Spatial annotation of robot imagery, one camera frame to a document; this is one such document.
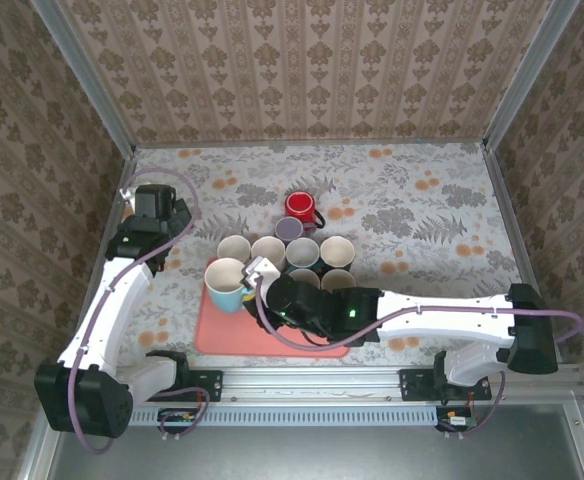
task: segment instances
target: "teal mug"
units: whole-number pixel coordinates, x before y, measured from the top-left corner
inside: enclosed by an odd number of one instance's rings
[[[243,296],[251,293],[245,288],[242,262],[234,258],[214,260],[205,270],[203,279],[212,303],[225,313],[236,313],[243,308]]]

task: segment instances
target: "mug handle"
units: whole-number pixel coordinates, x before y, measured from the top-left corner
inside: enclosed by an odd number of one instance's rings
[[[315,223],[316,228],[323,228],[325,227],[325,218],[323,218],[323,215],[321,215],[321,213],[319,213],[318,210],[314,211],[314,214],[316,215],[317,219],[319,220],[319,222],[321,223]]]

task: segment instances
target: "red mug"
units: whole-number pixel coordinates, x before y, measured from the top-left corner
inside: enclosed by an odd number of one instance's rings
[[[313,227],[325,227],[325,219],[316,209],[314,197],[308,192],[294,192],[288,195],[285,199],[285,214],[288,217],[295,217],[301,220],[306,230],[310,230]]]

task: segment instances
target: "wire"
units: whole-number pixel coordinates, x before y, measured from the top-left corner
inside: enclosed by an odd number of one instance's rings
[[[172,395],[180,395],[182,393],[192,393],[192,392],[196,392],[197,394],[199,394],[199,393],[202,394],[205,397],[205,403],[203,404],[203,408],[201,409],[199,414],[196,416],[194,421],[190,424],[190,426],[188,428],[186,428],[185,430],[183,430],[182,432],[179,432],[178,435],[180,437],[190,433],[192,430],[194,430],[196,428],[196,426],[199,424],[199,422],[201,422],[201,420],[203,420],[203,417],[205,416],[205,412],[208,411],[208,407],[210,406],[210,394],[208,393],[207,390],[200,388],[200,387],[188,387],[188,388],[181,388],[179,390],[174,390],[172,392],[159,392],[156,395],[154,395],[155,398],[156,397],[171,397]],[[168,415],[164,415],[161,418],[161,423],[159,424],[159,430],[161,430],[161,433],[163,435],[169,435],[169,433],[165,431],[166,420],[168,418],[174,417],[176,415],[179,415],[179,412],[169,413]]]
[[[303,335],[303,338],[305,338],[305,340],[308,343],[311,343],[312,345],[316,345],[317,347],[323,347],[323,346],[325,346],[325,344],[317,343],[314,340],[312,340],[310,338],[310,336],[307,333],[305,333],[303,330],[301,330],[301,335]]]
[[[474,432],[478,432],[483,427],[485,427],[488,424],[488,422],[490,421],[490,419],[492,418],[492,416],[494,415],[494,412],[496,412],[496,409],[499,406],[499,403],[501,403],[501,400],[503,400],[503,393],[505,392],[505,372],[499,372],[499,373],[501,374],[501,385],[499,386],[499,392],[496,394],[496,398],[494,399],[494,403],[492,404],[490,411],[488,412],[488,414],[485,416],[485,418],[483,419],[483,421],[481,423],[477,424],[477,426],[474,428],[466,430],[465,432],[459,432],[456,428],[454,428],[451,425],[448,425],[446,423],[443,423],[443,422],[440,422],[439,425],[443,426],[447,430],[450,430],[450,432],[452,432],[452,433],[456,433],[459,437],[461,435],[465,436],[465,435],[470,435]]]
[[[141,175],[147,175],[149,173],[165,173],[168,175],[173,175],[188,186],[188,188],[192,192],[192,196],[194,197],[193,206],[191,209],[192,218],[190,219],[190,222],[188,223],[188,225],[183,229],[183,231],[181,233],[179,233],[176,237],[174,237],[172,240],[170,240],[166,244],[161,245],[160,247],[156,248],[155,250],[152,250],[150,253],[143,255],[141,258],[135,260],[133,263],[131,263],[130,265],[125,267],[123,270],[121,270],[116,277],[114,277],[112,282],[110,282],[110,285],[108,286],[108,288],[101,295],[101,298],[99,299],[99,302],[97,303],[96,307],[94,308],[94,312],[92,313],[92,316],[90,317],[90,321],[87,324],[87,327],[85,329],[85,334],[83,335],[83,338],[81,339],[81,344],[79,346],[79,349],[76,352],[76,357],[74,359],[74,363],[72,364],[72,368],[70,370],[70,378],[68,380],[68,410],[70,413],[70,421],[72,422],[72,427],[74,428],[74,432],[76,433],[76,436],[79,440],[79,443],[81,444],[81,446],[84,449],[86,449],[87,451],[89,451],[95,455],[102,455],[103,453],[107,452],[110,449],[110,447],[112,446],[113,440],[109,439],[107,444],[101,448],[94,447],[88,442],[88,439],[86,438],[85,433],[83,433],[83,429],[81,428],[81,423],[79,422],[79,415],[78,415],[77,408],[76,408],[76,391],[75,390],[76,390],[76,377],[77,377],[77,374],[79,371],[79,366],[81,365],[81,360],[83,359],[83,356],[85,355],[85,352],[88,349],[88,343],[90,341],[90,336],[92,335],[92,331],[94,330],[94,326],[96,325],[96,321],[99,318],[99,314],[103,310],[103,307],[105,306],[105,303],[107,302],[108,297],[110,296],[110,293],[112,293],[114,291],[116,285],[121,281],[121,279],[123,277],[125,277],[125,275],[128,272],[130,272],[135,267],[142,265],[143,263],[145,263],[147,260],[154,257],[155,255],[172,248],[172,246],[174,246],[183,237],[185,237],[186,235],[188,235],[192,231],[192,229],[194,228],[194,221],[196,219],[200,218],[199,198],[196,194],[196,190],[194,189],[194,185],[185,175],[183,175],[181,173],[178,173],[178,172],[175,172],[172,170],[168,170],[167,168],[162,168],[162,167],[154,167],[154,168],[147,168],[147,169],[139,170],[138,172],[136,172],[134,175],[132,175],[128,179],[128,181],[125,183],[123,189],[125,190],[125,189],[129,188],[129,186],[132,184],[132,182],[134,180],[136,180],[138,177],[140,177]],[[177,394],[175,392],[169,392],[169,393],[172,395]]]
[[[256,279],[256,308],[259,313],[259,318],[261,323],[268,331],[270,335],[275,337],[281,343],[287,345],[288,347],[296,348],[298,350],[304,350],[306,352],[327,352],[328,350],[334,350],[335,348],[345,347],[355,340],[367,335],[372,330],[379,328],[385,322],[388,322],[394,318],[400,317],[402,315],[407,315],[409,313],[420,313],[420,312],[448,312],[448,313],[489,313],[489,314],[510,314],[510,315],[526,315],[531,317],[567,317],[575,321],[576,325],[572,329],[561,337],[557,338],[557,342],[564,342],[568,338],[573,337],[583,331],[583,319],[580,315],[567,312],[564,310],[527,310],[523,308],[487,308],[487,307],[450,307],[443,305],[425,305],[419,307],[407,307],[397,310],[386,315],[379,320],[371,323],[367,327],[359,330],[358,332],[350,335],[349,337],[339,340],[338,342],[330,343],[329,345],[322,345],[320,347],[302,345],[300,343],[295,343],[288,340],[283,335],[278,333],[272,324],[269,322],[267,315],[265,314],[265,309],[263,307],[263,298],[261,297],[261,285],[263,284],[263,277],[258,277]]]

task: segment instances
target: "patterned wallpaper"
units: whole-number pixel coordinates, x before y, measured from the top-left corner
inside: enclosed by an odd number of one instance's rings
[[[34,9],[0,0],[0,479],[39,409],[34,371],[75,327],[121,166]]]
[[[61,0],[142,144],[474,138],[549,0]]]
[[[584,315],[584,0],[497,157],[542,293]],[[584,336],[565,353],[584,369]]]

